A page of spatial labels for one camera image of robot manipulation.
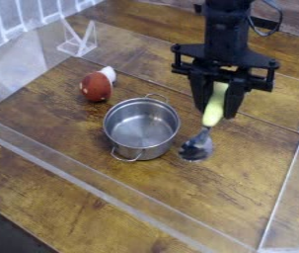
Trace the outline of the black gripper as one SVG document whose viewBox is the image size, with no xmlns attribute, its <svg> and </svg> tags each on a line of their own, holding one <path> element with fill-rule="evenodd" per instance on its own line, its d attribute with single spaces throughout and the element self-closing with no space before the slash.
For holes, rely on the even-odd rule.
<svg viewBox="0 0 299 253">
<path fill-rule="evenodd" d="M 203 43 L 170 47 L 172 72 L 187 75 L 195 108 L 204 112 L 213 93 L 213 81 L 229 82 L 224 96 L 224 118 L 232 119 L 245 88 L 271 91 L 279 62 L 248 47 L 251 19 L 207 21 Z"/>
</svg>

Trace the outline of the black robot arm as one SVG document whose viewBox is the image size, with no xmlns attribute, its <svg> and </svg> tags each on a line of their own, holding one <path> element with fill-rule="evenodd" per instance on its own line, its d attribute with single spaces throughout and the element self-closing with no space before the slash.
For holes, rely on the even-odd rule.
<svg viewBox="0 0 299 253">
<path fill-rule="evenodd" d="M 193 104 L 205 109 L 215 91 L 215 83 L 228 84 L 224 92 L 224 118 L 237 112 L 244 94 L 251 89 L 269 92 L 279 62 L 248 47 L 252 29 L 261 37 L 272 35 L 280 27 L 283 13 L 273 0 L 261 0 L 277 12 L 277 21 L 253 17 L 253 0 L 205 0 L 195 11 L 205 18 L 204 42 L 170 46 L 170 71 L 189 80 Z"/>
</svg>

